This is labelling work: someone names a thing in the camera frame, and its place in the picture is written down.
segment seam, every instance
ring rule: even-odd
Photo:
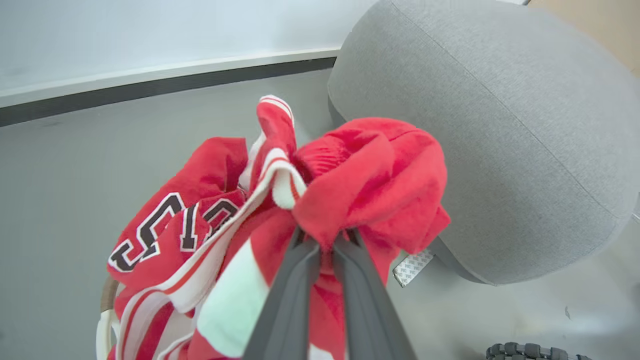
[[[413,20],[411,20],[411,18],[409,18],[409,16],[407,16],[407,14],[405,14],[404,12],[402,12],[395,4],[394,0],[389,0],[389,3],[396,9],[396,11],[402,15],[402,17],[404,19],[406,19],[408,22],[410,22],[413,26],[415,26],[421,34],[427,36],[429,39],[431,39],[431,41],[436,44],[442,51],[444,51],[447,55],[449,55],[449,57],[455,61],[462,69],[464,69],[464,71],[470,75],[478,84],[480,84],[489,94],[491,94],[491,96],[505,109],[509,112],[509,114],[511,114],[511,116],[516,119],[520,125],[522,125],[522,127],[524,127],[527,132],[533,136],[534,139],[536,139],[536,141],[542,145],[542,147],[549,153],[549,155],[551,155],[551,157],[553,157],[554,160],[557,161],[558,164],[560,164],[560,166],[562,166],[562,168],[564,169],[564,171],[569,174],[569,176],[575,181],[576,184],[578,184],[578,186],[580,186],[580,188],[587,193],[587,195],[589,195],[589,197],[591,198],[591,200],[595,201],[596,204],[598,204],[602,209],[604,209],[604,211],[606,211],[608,214],[610,214],[612,217],[620,220],[622,219],[621,217],[615,215],[614,213],[612,213],[609,209],[607,209],[604,205],[602,205],[590,192],[587,191],[587,189],[585,189],[585,187],[582,185],[582,183],[580,183],[580,181],[578,181],[578,179],[575,178],[575,176],[566,168],[566,166],[564,165],[564,163],[562,163],[562,161],[558,160],[558,158],[556,157],[556,155],[551,152],[551,150],[549,150],[549,148],[542,142],[540,141],[540,139],[522,122],[522,120],[520,120],[519,117],[517,117],[512,111],[511,109],[509,109],[508,106],[506,106],[504,104],[504,102],[502,102],[502,100],[500,100],[491,90],[489,90],[489,88],[486,87],[486,85],[480,81],[471,71],[469,71],[469,69],[464,66],[462,63],[460,63],[460,61],[458,61],[457,58],[455,58],[447,49],[445,49],[442,45],[440,45],[439,42],[437,42],[431,35],[429,35],[426,31],[424,31],[420,26],[418,26],[418,24],[416,24]]]
[[[327,86],[327,91],[326,91],[326,92],[327,92],[327,94],[329,95],[329,100],[331,100],[331,104],[333,105],[333,108],[335,109],[335,111],[337,111],[337,112],[338,112],[338,115],[340,115],[340,116],[342,117],[342,119],[344,120],[344,123],[346,124],[347,122],[349,122],[350,120],[346,120],[346,117],[344,117],[344,115],[342,114],[342,112],[341,112],[340,110],[338,110],[338,107],[336,107],[336,105],[335,105],[335,103],[334,103],[334,101],[333,101],[333,98],[332,98],[332,96],[331,96],[331,90],[329,89],[329,86]],[[404,133],[398,134],[398,135],[396,135],[396,136],[394,136],[394,137],[392,137],[392,138],[387,138],[387,140],[388,140],[388,141],[394,141],[394,140],[398,139],[398,138],[399,138],[399,137],[401,137],[401,136],[408,135],[408,134],[412,134],[412,133],[427,133],[427,134],[429,134],[429,136],[431,136],[432,138],[434,138],[434,139],[435,139],[435,137],[433,137],[433,135],[431,135],[431,133],[429,133],[429,132],[428,132],[428,131],[426,131],[425,129],[421,129],[421,128],[419,128],[419,127],[417,127],[417,126],[413,125],[413,124],[410,124],[410,125],[412,125],[413,127],[415,127],[415,129],[407,130],[407,131],[405,131]]]

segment red fabric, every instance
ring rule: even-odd
[[[285,110],[261,103],[257,113],[266,140],[252,168],[250,192],[256,189],[263,168],[268,166],[267,155],[276,148],[284,151],[284,158],[296,166],[309,186],[299,199],[294,196],[297,201],[292,211],[277,207],[270,192],[231,239],[218,276],[250,239],[258,267],[271,285],[299,224],[323,250],[321,275],[310,294],[310,340],[329,351],[334,359],[342,360],[344,304],[342,287],[331,264],[333,239],[343,229],[359,228],[376,269],[386,282],[389,265],[400,249],[409,253],[421,251],[449,223],[440,205],[447,178],[444,155],[438,142],[425,131],[398,120],[379,118],[354,120],[296,150],[292,119]],[[237,189],[237,179],[246,162],[243,140],[210,139],[147,202],[118,239],[109,262],[111,275],[127,285],[116,300],[116,313],[122,314],[124,304],[137,290],[167,280],[190,257],[192,252],[182,248],[188,235],[186,208],[194,207],[192,233],[200,245],[225,220],[222,216],[206,221],[207,209],[220,199],[238,208],[242,205],[245,197]],[[291,188],[292,193],[297,193],[293,184]],[[150,256],[135,263],[140,254],[149,251],[149,246],[143,245],[141,226],[171,193],[180,195],[180,208],[175,214],[163,213],[152,227],[157,233],[154,246],[161,251],[150,252]],[[124,254],[135,271],[118,269],[118,262],[113,260],[114,255],[122,255],[118,251],[127,241],[133,249]],[[158,316],[153,321],[166,318],[164,314]],[[157,340],[146,336],[141,346],[151,349],[154,344]],[[149,358],[146,350],[141,351],[139,359],[141,354]],[[198,331],[178,351],[180,358],[190,360],[222,358]]]
[[[107,266],[111,276],[126,286],[114,303],[114,310],[119,319],[122,318],[122,313],[131,297],[142,289],[167,280],[222,222],[230,217],[226,211],[219,211],[215,214],[212,212],[214,215],[205,220],[207,210],[220,201],[229,202],[235,208],[240,208],[244,204],[244,191],[237,187],[237,179],[244,170],[246,162],[244,139],[206,140],[196,149],[183,169],[170,179],[131,220],[118,238]],[[174,207],[164,212],[159,217],[159,221],[151,227],[157,235],[154,236],[156,253],[147,258],[141,258],[145,250],[148,250],[145,239],[141,235],[141,227],[154,213],[162,212],[163,201],[166,202],[169,196],[173,196]],[[187,209],[191,207],[194,207],[192,219],[195,221],[191,224],[192,229],[183,229],[184,217],[188,215]],[[183,239],[186,236],[194,239],[194,244],[189,249],[184,248],[185,240]],[[122,254],[119,250],[125,242],[133,248]],[[119,266],[120,264],[130,265],[131,268]],[[137,359],[153,357],[172,312],[173,306],[169,303],[151,319],[149,330],[144,335],[138,350]]]
[[[244,204],[244,193],[237,187],[240,173],[246,166],[246,144],[241,138],[211,138],[206,140],[191,155],[182,170],[170,179],[160,190],[142,207],[140,212],[129,222],[118,241],[114,252],[109,257],[107,270],[118,282],[121,282],[131,291],[141,290],[162,283],[167,280],[189,257],[193,251],[211,235],[209,231],[217,228],[226,218],[214,217],[210,221],[203,219],[204,212],[221,199],[233,203],[237,208]],[[139,259],[140,255],[148,249],[145,239],[141,234],[141,227],[149,216],[162,204],[169,194],[177,193],[180,198],[180,206],[172,216],[166,213],[153,230],[155,236],[154,246],[160,251]],[[181,249],[181,241],[177,239],[182,233],[183,216],[186,208],[198,204],[196,215],[195,235],[197,244],[190,250]],[[118,258],[122,262],[122,256],[118,248],[123,242],[129,241],[133,248],[125,253],[126,262],[133,269],[117,266]]]
[[[116,360],[116,347],[111,347],[111,350],[107,354],[107,360]]]
[[[288,155],[311,183],[292,211],[294,220],[277,210],[253,230],[255,259],[271,284],[296,222],[321,244],[321,276],[311,292],[310,340],[334,359],[343,359],[344,304],[333,276],[333,241],[339,231],[359,228],[386,283],[400,249],[421,251],[449,224],[440,204],[447,181],[444,155],[427,132],[378,118],[349,122]]]

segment fabric tag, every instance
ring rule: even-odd
[[[424,249],[416,255],[407,256],[394,268],[394,277],[403,288],[433,259],[433,253]]]

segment baseboard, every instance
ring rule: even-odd
[[[286,51],[281,53],[258,55],[254,54],[251,56],[236,56],[232,58],[207,59],[25,86],[22,88],[0,91],[0,108],[24,104],[25,102],[50,99],[52,97],[78,94],[80,92],[142,83],[158,79],[177,78],[179,76],[203,74],[205,72],[241,69],[275,63],[332,58],[337,56],[338,50],[340,50],[340,47]]]
[[[327,69],[338,50],[193,61],[0,92],[0,126],[142,97]]]

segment fabric upholstery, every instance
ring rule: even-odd
[[[489,284],[533,279],[614,240],[640,191],[630,72],[543,10],[495,0],[381,0],[328,84],[345,119],[429,131],[449,170],[440,235]]]

